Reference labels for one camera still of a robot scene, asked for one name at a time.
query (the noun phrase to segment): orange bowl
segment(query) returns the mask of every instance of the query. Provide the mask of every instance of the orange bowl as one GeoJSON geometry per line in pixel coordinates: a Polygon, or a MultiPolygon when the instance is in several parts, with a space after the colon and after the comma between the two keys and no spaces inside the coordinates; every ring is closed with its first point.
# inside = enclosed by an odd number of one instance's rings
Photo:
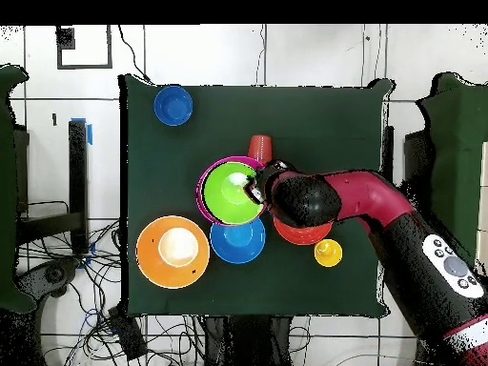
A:
{"type": "Polygon", "coordinates": [[[159,217],[137,238],[137,265],[150,282],[168,289],[193,284],[207,269],[210,245],[191,220],[181,216],[159,217]]]}

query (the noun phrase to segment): tile floor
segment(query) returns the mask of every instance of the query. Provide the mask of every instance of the tile floor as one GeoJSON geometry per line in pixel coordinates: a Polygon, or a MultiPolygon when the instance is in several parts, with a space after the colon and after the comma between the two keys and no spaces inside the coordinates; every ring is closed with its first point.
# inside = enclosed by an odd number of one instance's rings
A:
{"type": "MultiPolygon", "coordinates": [[[[414,104],[427,96],[435,74],[456,71],[476,83],[488,80],[484,26],[473,25],[252,25],[122,26],[135,52],[137,66],[156,84],[269,86],[367,86],[375,78],[395,80],[388,123],[395,126],[395,177],[403,177],[402,140],[406,133],[424,128],[414,104]]],[[[74,26],[76,49],[63,51],[65,63],[87,65],[107,62],[104,26],[74,26]]],[[[90,230],[96,231],[119,216],[119,115],[117,74],[137,73],[130,49],[117,26],[112,30],[112,69],[58,70],[54,27],[0,27],[0,64],[23,66],[30,79],[10,94],[16,121],[30,132],[30,202],[68,200],[68,131],[73,117],[92,124],[89,153],[90,230]],[[57,125],[53,126],[52,114],[57,125]]],[[[63,205],[32,207],[30,215],[63,212],[63,205]]],[[[52,251],[62,241],[48,238],[52,251]]],[[[31,248],[40,249],[30,244],[31,248]]],[[[116,254],[110,235],[96,249],[116,254]]],[[[35,252],[21,258],[19,272],[40,261],[35,252]]],[[[92,262],[94,270],[102,264],[92,262]]],[[[119,270],[112,268],[103,288],[107,305],[118,302],[119,270]]],[[[73,284],[88,310],[93,307],[92,284],[79,270],[73,284]]],[[[296,317],[294,326],[310,327],[306,350],[292,353],[294,366],[412,366],[416,339],[385,288],[383,299],[391,313],[382,319],[361,317],[296,317]]],[[[81,327],[81,311],[75,290],[50,298],[42,321],[42,342],[50,366],[62,366],[71,347],[90,325],[81,327]]],[[[152,349],[178,349],[181,316],[147,316],[140,319],[152,349]]],[[[291,350],[306,337],[295,329],[291,350]]],[[[181,349],[189,348],[183,338],[181,349]]],[[[105,356],[104,347],[97,354],[105,356]]],[[[194,350],[183,360],[193,365],[194,350]]],[[[116,359],[119,366],[139,366],[116,359]]],[[[141,366],[163,366],[160,356],[141,358],[141,366]]],[[[111,360],[92,361],[78,355],[72,366],[114,366],[111,360]]]]}

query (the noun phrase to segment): magenta bowl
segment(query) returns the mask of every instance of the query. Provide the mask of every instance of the magenta bowl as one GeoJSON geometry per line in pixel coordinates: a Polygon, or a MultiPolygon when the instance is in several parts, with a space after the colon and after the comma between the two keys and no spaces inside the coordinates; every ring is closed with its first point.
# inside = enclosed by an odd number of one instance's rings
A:
{"type": "MultiPolygon", "coordinates": [[[[216,217],[214,217],[208,209],[205,207],[205,204],[203,203],[203,197],[202,197],[202,185],[203,182],[205,181],[205,178],[209,174],[211,170],[213,170],[216,166],[219,166],[220,164],[223,163],[228,163],[228,162],[233,162],[233,163],[242,163],[246,164],[249,167],[251,167],[253,170],[260,170],[264,166],[259,163],[257,160],[254,160],[253,158],[246,157],[245,155],[233,155],[230,157],[225,157],[222,158],[218,161],[215,161],[212,166],[210,166],[205,172],[200,176],[200,179],[196,183],[196,188],[195,188],[195,199],[196,199],[196,206],[198,207],[198,210],[202,213],[203,217],[205,217],[207,220],[210,220],[213,223],[217,223],[219,225],[223,226],[239,226],[239,225],[230,225],[227,223],[223,223],[222,221],[218,220],[216,217]]],[[[262,214],[264,211],[265,207],[263,206],[261,212],[259,214],[262,214]]]]}

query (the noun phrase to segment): red cup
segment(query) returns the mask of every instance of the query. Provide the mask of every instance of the red cup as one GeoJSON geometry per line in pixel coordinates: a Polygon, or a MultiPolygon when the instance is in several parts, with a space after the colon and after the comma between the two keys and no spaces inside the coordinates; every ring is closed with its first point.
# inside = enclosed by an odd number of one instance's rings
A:
{"type": "Polygon", "coordinates": [[[248,157],[257,160],[263,166],[272,159],[271,137],[266,134],[255,134],[251,137],[248,157]]]}
{"type": "Polygon", "coordinates": [[[281,235],[281,237],[283,237],[286,241],[289,241],[297,246],[310,246],[312,244],[316,244],[332,229],[332,222],[304,229],[296,229],[285,225],[275,217],[273,217],[273,222],[279,235],[281,235]]]}

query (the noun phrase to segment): blue bowl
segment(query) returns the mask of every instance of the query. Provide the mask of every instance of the blue bowl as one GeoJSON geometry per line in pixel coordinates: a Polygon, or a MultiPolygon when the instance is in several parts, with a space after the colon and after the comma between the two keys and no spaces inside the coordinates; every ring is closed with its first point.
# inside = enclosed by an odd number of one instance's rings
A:
{"type": "Polygon", "coordinates": [[[154,112],[163,124],[178,126],[192,115],[193,101],[182,87],[168,86],[155,97],[154,112]]]}
{"type": "Polygon", "coordinates": [[[257,218],[238,226],[214,223],[210,228],[210,244],[215,253],[231,264],[245,264],[263,250],[266,233],[263,222],[257,218]]]}

